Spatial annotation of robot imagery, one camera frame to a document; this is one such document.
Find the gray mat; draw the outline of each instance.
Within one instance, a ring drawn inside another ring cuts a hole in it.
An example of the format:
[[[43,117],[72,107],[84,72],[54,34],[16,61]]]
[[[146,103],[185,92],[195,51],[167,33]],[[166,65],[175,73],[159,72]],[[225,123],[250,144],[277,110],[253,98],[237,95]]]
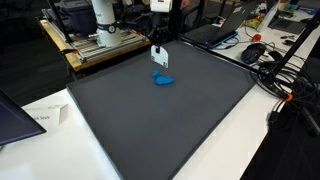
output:
[[[150,52],[68,85],[123,179],[171,179],[252,88],[249,72],[181,42],[164,46],[165,69]],[[158,70],[174,84],[153,84]]]

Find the wire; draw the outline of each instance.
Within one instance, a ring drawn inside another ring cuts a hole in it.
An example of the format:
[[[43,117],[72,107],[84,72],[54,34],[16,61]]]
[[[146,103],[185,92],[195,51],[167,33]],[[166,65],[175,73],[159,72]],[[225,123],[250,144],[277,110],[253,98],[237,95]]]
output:
[[[285,103],[285,101],[283,101],[283,100],[280,100],[280,101],[279,101],[279,104],[278,104],[278,106],[277,106],[276,109],[275,109],[276,112],[279,112],[279,108],[281,107],[281,105],[282,105],[283,103]]]
[[[272,48],[272,50],[274,51],[274,49],[276,48],[276,43],[274,43],[274,42],[270,42],[270,43],[268,43],[268,44],[267,44],[268,46],[272,47],[270,44],[273,44],[273,48]]]
[[[287,52],[288,52],[287,50],[284,50],[284,49],[275,47],[275,45],[274,45],[274,50],[279,51],[279,52],[282,52],[282,53],[287,53]],[[306,61],[306,59],[304,59],[303,57],[300,57],[300,56],[297,56],[297,55],[293,55],[293,56],[301,59],[303,62]]]
[[[240,43],[252,43],[252,41],[242,41],[242,42],[238,42],[238,44]]]
[[[241,36],[240,36],[240,34],[238,34],[238,37],[239,37],[239,42],[240,42],[240,41],[241,41]],[[239,42],[238,42],[238,43],[239,43]]]
[[[215,48],[214,50],[227,50],[227,49],[230,49],[234,46],[236,46],[238,43],[239,43],[239,39],[238,38],[233,38],[234,40],[236,40],[235,43],[228,43],[228,42],[225,42],[225,43],[222,43],[222,44],[229,44],[228,46],[226,46],[225,48]]]
[[[250,76],[251,76],[251,78],[256,82],[256,84],[257,84],[258,86],[260,86],[260,88],[262,88],[263,90],[265,90],[265,91],[266,91],[267,93],[269,93],[270,95],[279,98],[279,96],[278,96],[275,92],[270,91],[267,87],[265,87],[265,86],[263,85],[263,83],[262,83],[261,81],[259,81],[259,77],[260,77],[259,74],[255,74],[255,75],[258,75],[257,78],[254,78],[253,75],[254,75],[254,73],[253,73],[252,71],[250,71]]]
[[[252,38],[252,36],[250,34],[248,34],[248,32],[247,32],[247,25],[244,24],[243,26],[244,26],[244,31],[245,31],[246,35]]]
[[[87,1],[87,0],[84,0],[89,6],[91,6],[91,4]]]

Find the laptop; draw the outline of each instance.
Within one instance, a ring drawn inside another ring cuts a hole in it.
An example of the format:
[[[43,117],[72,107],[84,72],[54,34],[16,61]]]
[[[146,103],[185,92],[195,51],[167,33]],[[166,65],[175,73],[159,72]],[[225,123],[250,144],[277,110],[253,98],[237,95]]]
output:
[[[280,31],[292,33],[292,34],[301,34],[305,29],[306,24],[298,21],[292,21],[288,19],[278,18],[269,25],[271,29],[277,29]]]
[[[43,127],[0,89],[0,147],[45,132]]]
[[[256,8],[256,1],[234,7],[221,27],[210,24],[187,32],[181,36],[183,41],[213,49],[222,41],[237,35],[236,30],[249,14]]]

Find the laptop screen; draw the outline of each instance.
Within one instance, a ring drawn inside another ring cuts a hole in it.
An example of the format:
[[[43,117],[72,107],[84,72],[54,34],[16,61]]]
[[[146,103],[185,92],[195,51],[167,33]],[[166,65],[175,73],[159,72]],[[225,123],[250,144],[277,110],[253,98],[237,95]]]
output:
[[[278,2],[278,0],[266,0],[267,12]]]
[[[45,129],[0,90],[0,146],[45,132]]]

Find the black stand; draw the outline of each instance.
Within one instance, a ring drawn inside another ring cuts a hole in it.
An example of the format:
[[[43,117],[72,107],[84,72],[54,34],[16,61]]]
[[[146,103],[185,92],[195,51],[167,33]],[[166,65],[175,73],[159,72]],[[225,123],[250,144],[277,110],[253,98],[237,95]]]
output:
[[[290,58],[300,48],[302,43],[308,38],[308,36],[312,33],[312,31],[315,30],[316,28],[318,28],[319,24],[320,24],[320,12],[317,12],[313,16],[312,20],[307,24],[305,30],[302,32],[302,34],[297,39],[297,41],[292,45],[292,47],[289,49],[287,54],[283,57],[283,59],[279,62],[279,64],[274,68],[274,70],[273,70],[274,74],[278,74],[281,71],[281,69],[287,64],[287,62],[290,60]],[[287,82],[281,81],[281,80],[280,80],[280,82],[281,82],[281,84],[283,84],[287,87],[290,87],[290,85]],[[302,107],[302,114],[305,117],[305,119],[310,123],[310,125],[312,127],[312,134],[313,135],[320,135],[320,127],[316,123],[315,119],[311,115],[312,113],[309,112],[309,110],[306,106]]]
[[[70,38],[69,34],[68,34],[67,31],[66,31],[66,27],[63,25],[63,22],[62,22],[62,20],[61,20],[61,18],[60,18],[60,15],[59,15],[59,12],[58,12],[56,6],[55,6],[54,3],[52,2],[52,0],[47,0],[47,2],[48,2],[48,4],[49,4],[50,8],[52,9],[52,11],[54,12],[54,15],[55,15],[56,18],[57,18],[57,23],[58,23],[58,25],[59,25],[59,28],[60,28],[60,30],[62,31],[64,37],[66,38],[66,43],[72,42],[72,39]]]
[[[294,53],[300,48],[302,43],[308,38],[308,36],[312,33],[313,30],[317,29],[320,24],[320,12],[317,12],[312,20],[307,24],[305,30],[299,36],[297,41],[292,45],[287,54],[283,57],[283,59],[279,62],[279,64],[274,68],[274,74],[278,74],[281,69],[287,64],[290,58],[294,55]]]
[[[223,13],[224,7],[226,6],[226,2],[227,2],[227,0],[222,1],[221,7],[220,7],[220,12],[219,12],[218,16],[216,17],[216,19],[214,20],[215,24],[220,24],[220,21],[222,20],[222,13]]]

